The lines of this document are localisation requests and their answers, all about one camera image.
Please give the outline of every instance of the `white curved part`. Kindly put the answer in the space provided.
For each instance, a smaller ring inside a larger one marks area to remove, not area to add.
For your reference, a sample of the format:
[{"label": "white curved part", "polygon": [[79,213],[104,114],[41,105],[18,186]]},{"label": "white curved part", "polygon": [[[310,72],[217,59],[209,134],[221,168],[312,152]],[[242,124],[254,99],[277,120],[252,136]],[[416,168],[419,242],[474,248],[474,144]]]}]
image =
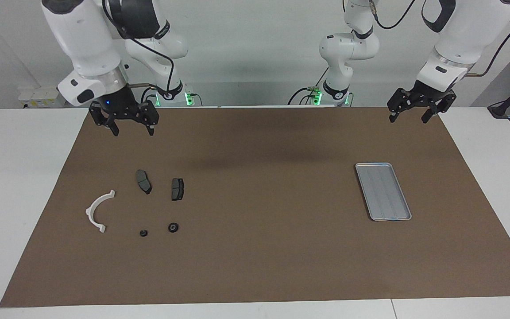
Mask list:
[{"label": "white curved part", "polygon": [[95,210],[99,206],[99,204],[101,204],[102,202],[104,202],[110,198],[114,198],[114,197],[115,197],[115,191],[111,190],[111,192],[109,192],[109,194],[100,196],[97,200],[95,200],[93,202],[93,204],[89,208],[87,208],[87,210],[85,210],[85,214],[88,216],[89,222],[91,222],[94,226],[98,227],[100,229],[100,232],[102,232],[102,233],[105,232],[105,225],[98,224],[97,222],[95,222],[95,220],[93,219],[93,213],[95,212]]}]

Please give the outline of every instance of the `small black wheel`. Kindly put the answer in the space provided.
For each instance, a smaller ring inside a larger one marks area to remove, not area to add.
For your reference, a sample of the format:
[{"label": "small black wheel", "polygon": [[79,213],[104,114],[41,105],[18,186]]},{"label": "small black wheel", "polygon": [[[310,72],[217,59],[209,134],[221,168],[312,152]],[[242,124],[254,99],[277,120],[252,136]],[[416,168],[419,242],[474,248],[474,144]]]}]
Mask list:
[{"label": "small black wheel", "polygon": [[176,224],[175,222],[173,222],[172,224],[168,225],[168,231],[169,232],[172,232],[172,233],[175,233],[175,232],[178,232],[178,224]]}]

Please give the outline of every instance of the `metal tray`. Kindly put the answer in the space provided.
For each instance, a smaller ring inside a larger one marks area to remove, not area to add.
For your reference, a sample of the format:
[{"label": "metal tray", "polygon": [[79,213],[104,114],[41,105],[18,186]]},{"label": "metal tray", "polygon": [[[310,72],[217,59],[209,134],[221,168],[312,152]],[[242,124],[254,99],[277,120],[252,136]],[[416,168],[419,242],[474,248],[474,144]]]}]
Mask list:
[{"label": "metal tray", "polygon": [[412,218],[390,163],[359,163],[355,169],[372,220],[382,222]]}]

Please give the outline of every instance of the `green light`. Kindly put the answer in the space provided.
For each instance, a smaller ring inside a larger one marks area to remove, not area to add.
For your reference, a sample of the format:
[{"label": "green light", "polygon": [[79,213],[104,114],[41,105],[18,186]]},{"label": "green light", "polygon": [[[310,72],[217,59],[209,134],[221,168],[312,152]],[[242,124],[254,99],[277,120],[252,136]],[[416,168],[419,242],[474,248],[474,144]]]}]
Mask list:
[{"label": "green light", "polygon": [[190,94],[184,92],[184,96],[186,97],[186,105],[194,105],[194,99],[190,96]]},{"label": "green light", "polygon": [[322,103],[322,92],[316,90],[318,95],[314,97],[314,105],[320,105]]}]

